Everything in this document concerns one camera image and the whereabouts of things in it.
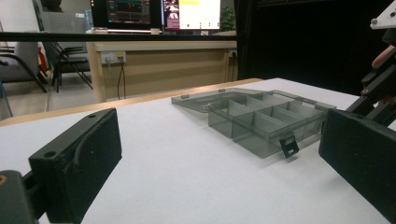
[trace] white tabletop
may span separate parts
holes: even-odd
[[[279,78],[238,87],[340,109],[357,99]],[[319,156],[318,142],[261,159],[169,98],[117,110],[122,160],[83,223],[388,223]],[[30,155],[88,114],[0,127],[0,170],[26,174]]]

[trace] plastic box latch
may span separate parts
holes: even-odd
[[[300,151],[294,136],[294,132],[282,134],[279,138],[279,142],[286,158]]]

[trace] transparent plastic organizer box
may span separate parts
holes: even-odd
[[[262,158],[280,150],[286,157],[297,153],[297,143],[319,134],[327,110],[335,108],[283,91],[241,90],[229,89],[229,97],[194,94],[194,106],[179,105],[208,112],[210,127]]]

